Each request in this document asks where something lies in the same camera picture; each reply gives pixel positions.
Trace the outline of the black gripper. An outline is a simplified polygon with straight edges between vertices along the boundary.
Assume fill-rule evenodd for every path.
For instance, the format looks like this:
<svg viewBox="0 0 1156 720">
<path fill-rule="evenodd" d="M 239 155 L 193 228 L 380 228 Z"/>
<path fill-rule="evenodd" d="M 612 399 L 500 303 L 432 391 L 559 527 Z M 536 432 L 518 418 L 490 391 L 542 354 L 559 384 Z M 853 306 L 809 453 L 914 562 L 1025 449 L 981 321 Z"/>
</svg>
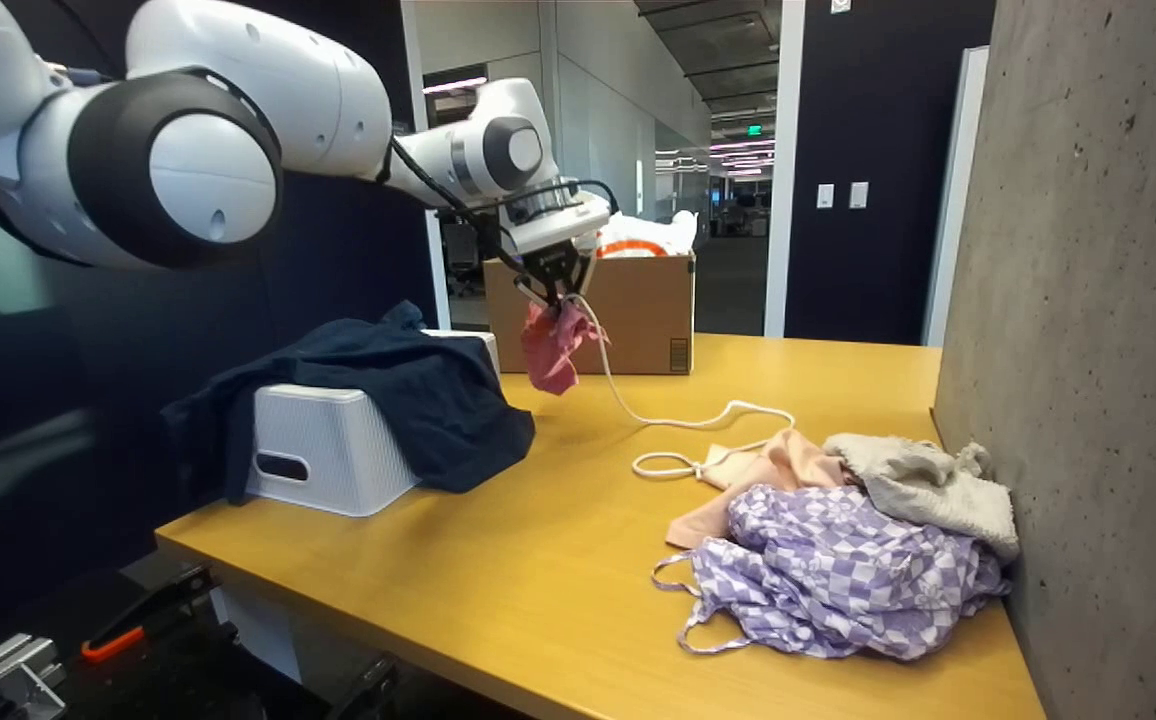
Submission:
<svg viewBox="0 0 1156 720">
<path fill-rule="evenodd" d="M 600 215 L 588 213 L 549 213 L 539 218 L 500 218 L 502 262 L 518 280 L 522 325 L 551 321 L 549 303 L 559 311 L 582 311 L 582 280 L 597 250 Z"/>
</svg>

